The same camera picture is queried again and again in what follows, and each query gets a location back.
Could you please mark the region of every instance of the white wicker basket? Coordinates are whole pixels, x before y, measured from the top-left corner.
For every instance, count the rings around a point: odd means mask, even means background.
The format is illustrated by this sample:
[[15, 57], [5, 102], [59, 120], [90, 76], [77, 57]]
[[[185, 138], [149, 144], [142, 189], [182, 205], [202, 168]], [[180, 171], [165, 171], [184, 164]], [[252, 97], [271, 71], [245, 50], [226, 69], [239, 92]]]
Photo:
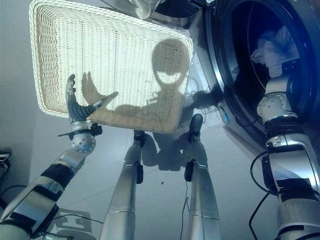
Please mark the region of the white wicker basket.
[[65, 87], [75, 74], [79, 104], [118, 92], [89, 121], [169, 133], [178, 124], [192, 40], [176, 30], [64, 0], [29, 8], [35, 89], [47, 114], [68, 117]]

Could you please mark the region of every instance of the metallic robot limb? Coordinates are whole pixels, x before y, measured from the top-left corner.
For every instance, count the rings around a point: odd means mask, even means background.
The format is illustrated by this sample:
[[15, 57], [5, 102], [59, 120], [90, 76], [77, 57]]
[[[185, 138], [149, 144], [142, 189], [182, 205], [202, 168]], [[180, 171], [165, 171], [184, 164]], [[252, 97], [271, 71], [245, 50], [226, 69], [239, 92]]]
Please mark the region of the metallic robot limb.
[[124, 164], [107, 210], [100, 240], [133, 240], [136, 226], [136, 185], [143, 181], [141, 147], [144, 132], [134, 131], [134, 142], [128, 149]]
[[266, 131], [263, 177], [278, 197], [278, 239], [320, 236], [320, 167], [289, 101], [290, 76], [272, 78], [257, 107]]
[[189, 130], [192, 160], [187, 163], [184, 178], [191, 182], [191, 204], [187, 239], [221, 239], [219, 213], [205, 148], [200, 141], [203, 118], [193, 116]]
[[57, 200], [96, 146], [94, 136], [102, 133], [97, 124], [88, 129], [86, 119], [100, 105], [80, 106], [75, 97], [75, 75], [66, 85], [66, 100], [72, 132], [72, 148], [63, 152], [41, 176], [32, 181], [4, 210], [0, 240], [29, 240], [46, 231], [58, 212]]

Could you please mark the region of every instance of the washing machine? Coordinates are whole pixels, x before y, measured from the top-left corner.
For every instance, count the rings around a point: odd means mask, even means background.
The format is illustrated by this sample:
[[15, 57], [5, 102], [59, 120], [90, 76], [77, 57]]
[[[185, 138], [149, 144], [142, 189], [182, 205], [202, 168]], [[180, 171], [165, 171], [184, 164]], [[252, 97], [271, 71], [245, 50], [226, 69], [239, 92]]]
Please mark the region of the washing machine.
[[[265, 130], [257, 106], [271, 77], [269, 69], [253, 62], [251, 56], [261, 36], [286, 28], [299, 58], [283, 62], [282, 74], [292, 78], [293, 111], [319, 156], [320, 1], [187, 2], [188, 7], [184, 7], [168, 0], [158, 11], [171, 17], [194, 18], [189, 30], [225, 127], [256, 152], [265, 150]], [[186, 10], [173, 11], [173, 7]]]

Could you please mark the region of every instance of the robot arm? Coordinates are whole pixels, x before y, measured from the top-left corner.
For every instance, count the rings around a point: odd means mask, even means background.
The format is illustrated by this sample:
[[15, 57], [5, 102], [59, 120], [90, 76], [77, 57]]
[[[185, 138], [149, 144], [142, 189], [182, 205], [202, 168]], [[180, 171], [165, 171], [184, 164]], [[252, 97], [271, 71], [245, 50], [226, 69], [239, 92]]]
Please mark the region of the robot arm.
[[320, 167], [308, 136], [290, 105], [293, 83], [272, 78], [257, 107], [266, 132], [265, 185], [278, 197], [279, 240], [320, 236]]
[[56, 202], [66, 186], [96, 146], [95, 136], [101, 126], [88, 129], [86, 119], [103, 100], [89, 106], [80, 106], [75, 97], [75, 75], [66, 84], [66, 102], [72, 132], [68, 135], [72, 147], [63, 152], [41, 176], [31, 182], [4, 210], [0, 223], [0, 240], [29, 240], [46, 231], [58, 212]]

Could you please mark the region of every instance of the white tile floor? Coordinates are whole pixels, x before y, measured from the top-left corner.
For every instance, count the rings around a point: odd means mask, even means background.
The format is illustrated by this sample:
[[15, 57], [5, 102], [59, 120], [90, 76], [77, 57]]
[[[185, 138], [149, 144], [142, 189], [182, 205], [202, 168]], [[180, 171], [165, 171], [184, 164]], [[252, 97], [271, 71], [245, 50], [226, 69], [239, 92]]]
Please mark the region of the white tile floor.
[[[79, 2], [100, 4], [97, 0]], [[57, 137], [70, 130], [68, 120], [46, 115], [37, 105], [29, 37], [29, 3], [29, 0], [0, 1], [0, 144], [1, 147], [13, 149], [10, 158], [12, 168], [1, 183], [2, 189], [32, 181], [70, 147], [67, 137]], [[207, 90], [198, 64], [192, 65], [191, 72], [189, 94], [193, 93], [194, 80], [200, 86], [196, 91]], [[201, 138], [218, 203], [222, 239], [253, 239], [248, 220], [264, 195], [250, 179], [249, 167], [254, 156], [223, 128], [214, 108], [195, 109], [196, 112], [205, 113]], [[181, 151], [187, 148], [188, 143], [185, 138], [179, 137], [188, 129], [190, 114], [182, 116], [175, 133], [148, 133], [155, 139], [155, 146], [150, 137], [142, 154], [144, 181], [136, 189], [137, 240], [180, 238], [186, 191], [184, 165], [189, 159]], [[103, 134], [96, 137], [95, 151], [58, 201], [61, 213], [75, 212], [103, 221], [124, 156], [133, 142], [132, 137], [133, 131], [130, 129], [103, 126]], [[257, 165], [254, 173], [262, 181], [260, 166]], [[12, 190], [4, 199], [9, 201], [18, 192], [17, 189]], [[276, 236], [275, 206], [276, 199], [269, 197], [253, 222], [260, 240], [270, 240]], [[185, 211], [183, 218], [183, 239], [186, 239], [188, 211]], [[99, 239], [100, 223], [72, 216], [64, 221], [55, 220], [49, 230], [74, 236], [75, 240]]]

